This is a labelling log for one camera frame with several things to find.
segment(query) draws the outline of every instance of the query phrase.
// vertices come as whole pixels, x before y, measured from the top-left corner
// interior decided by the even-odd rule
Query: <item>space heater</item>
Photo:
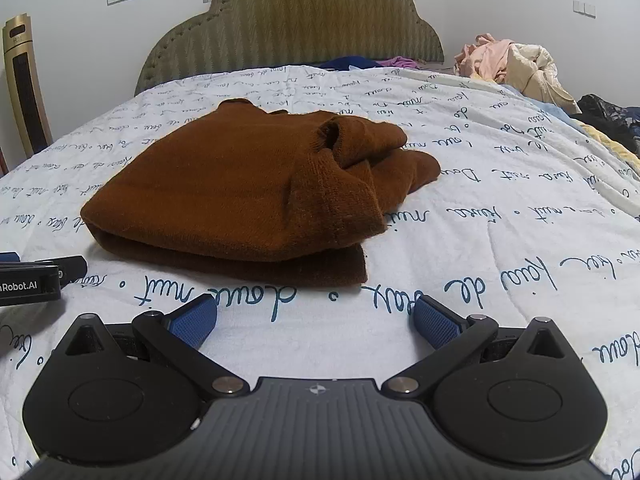
[[[24,152],[29,157],[44,150],[52,139],[38,84],[28,15],[20,14],[6,22],[2,28],[2,45],[15,122]]]

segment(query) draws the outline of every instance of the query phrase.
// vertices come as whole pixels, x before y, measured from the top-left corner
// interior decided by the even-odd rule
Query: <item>bed sheet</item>
[[[82,204],[157,139],[236,97],[267,111],[322,108],[397,123],[405,148],[440,161],[437,181],[408,196],[386,215],[387,231],[364,243],[367,283],[244,283],[121,261],[94,242]],[[482,311],[503,326],[549,316],[607,401],[594,462],[616,480],[632,478],[640,471],[638,221],[640,178],[631,168],[495,84],[397,68],[286,66],[150,89],[0,180],[0,250],[23,260],[84,254],[89,265],[62,300],[0,310],[0,478],[37,460],[22,402],[76,316],[128,322],[207,291],[220,306],[201,351],[252,385],[260,375],[380,384],[430,351],[410,321],[421,291],[461,316]]]

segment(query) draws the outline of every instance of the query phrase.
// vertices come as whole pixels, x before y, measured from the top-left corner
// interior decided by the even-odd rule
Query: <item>folded sweater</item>
[[[125,258],[284,285],[362,283],[359,243],[440,173],[405,142],[393,124],[228,100],[149,146],[81,217]]]

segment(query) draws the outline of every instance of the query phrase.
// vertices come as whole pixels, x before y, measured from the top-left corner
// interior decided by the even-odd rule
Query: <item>screw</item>
[[[386,386],[399,394],[410,394],[418,389],[418,381],[411,377],[393,377],[386,382]]]
[[[222,376],[213,381],[211,386],[221,394],[234,394],[242,390],[244,381],[238,377]]]

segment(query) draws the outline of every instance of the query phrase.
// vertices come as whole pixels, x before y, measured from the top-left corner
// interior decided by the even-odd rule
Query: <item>black device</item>
[[[434,353],[386,380],[261,377],[253,391],[197,351],[203,294],[104,325],[82,314],[22,418],[41,460],[25,480],[596,480],[607,409],[555,323],[466,319],[422,296]]]
[[[60,289],[86,275],[82,256],[21,262],[17,253],[0,253],[0,306],[60,299]]]

